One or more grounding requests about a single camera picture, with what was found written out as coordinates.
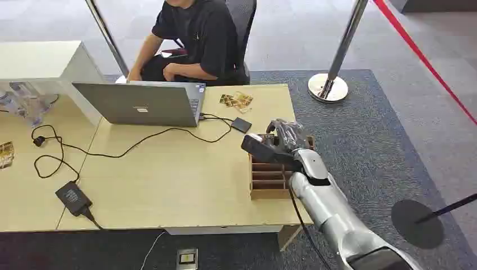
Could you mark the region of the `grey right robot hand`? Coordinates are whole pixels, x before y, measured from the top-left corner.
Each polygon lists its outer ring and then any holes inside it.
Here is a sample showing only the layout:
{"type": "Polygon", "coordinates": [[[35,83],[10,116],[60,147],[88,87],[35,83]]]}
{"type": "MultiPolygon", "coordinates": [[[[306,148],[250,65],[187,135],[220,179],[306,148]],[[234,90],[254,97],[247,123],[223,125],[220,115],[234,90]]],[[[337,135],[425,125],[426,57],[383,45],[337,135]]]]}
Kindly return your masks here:
{"type": "Polygon", "coordinates": [[[310,148],[308,133],[298,122],[278,118],[269,123],[265,132],[273,135],[272,145],[283,152],[310,148]]]}

